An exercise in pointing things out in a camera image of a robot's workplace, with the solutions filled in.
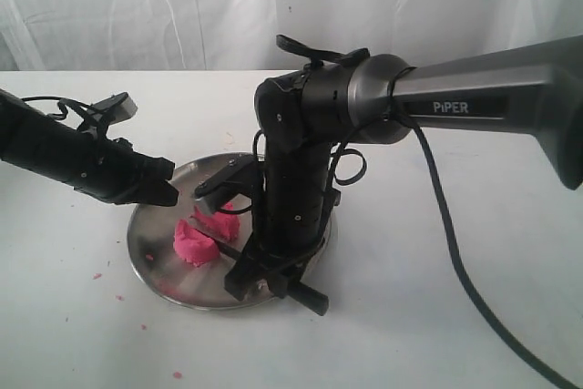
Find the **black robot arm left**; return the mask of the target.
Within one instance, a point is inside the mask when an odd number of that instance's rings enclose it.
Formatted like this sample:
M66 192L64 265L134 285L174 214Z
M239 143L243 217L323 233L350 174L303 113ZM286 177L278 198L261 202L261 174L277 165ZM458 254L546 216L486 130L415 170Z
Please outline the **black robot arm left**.
M57 114L31 107L41 97L1 92L1 160L64 183L109 204L172 207L179 192L169 181L175 164L107 138L110 126L132 118L137 106L127 92L87 105L52 97Z

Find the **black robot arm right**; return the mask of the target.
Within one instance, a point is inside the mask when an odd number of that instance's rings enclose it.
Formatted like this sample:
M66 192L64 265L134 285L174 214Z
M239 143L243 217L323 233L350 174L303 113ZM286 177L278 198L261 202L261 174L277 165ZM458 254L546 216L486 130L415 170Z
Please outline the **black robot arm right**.
M528 134L565 187L581 185L580 36L425 67L364 48L340 54L282 35L276 43L306 64L255 92L266 150L251 165L251 238L224 280L237 299L260 281L279 297L296 293L351 144L394 144L419 128Z

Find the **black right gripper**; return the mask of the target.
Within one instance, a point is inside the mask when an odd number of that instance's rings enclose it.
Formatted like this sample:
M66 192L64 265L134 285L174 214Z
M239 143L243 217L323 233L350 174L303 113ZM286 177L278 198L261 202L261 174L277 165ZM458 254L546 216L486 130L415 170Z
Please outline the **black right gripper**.
M251 210L251 236L235 264L225 275L224 289L242 302L267 269L310 262L327 244L332 232L332 211L340 197L324 197L294 219L275 219L265 205ZM278 298L300 296L302 270L286 268L267 277L271 293Z

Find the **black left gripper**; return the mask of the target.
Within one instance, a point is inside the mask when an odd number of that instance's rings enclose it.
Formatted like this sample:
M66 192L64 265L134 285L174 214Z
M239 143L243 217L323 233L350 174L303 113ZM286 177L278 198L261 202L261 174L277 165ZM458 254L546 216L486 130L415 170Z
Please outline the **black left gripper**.
M127 142L73 136L67 141L67 182L75 190L111 204L173 207L179 191L169 181L175 164L133 150Z

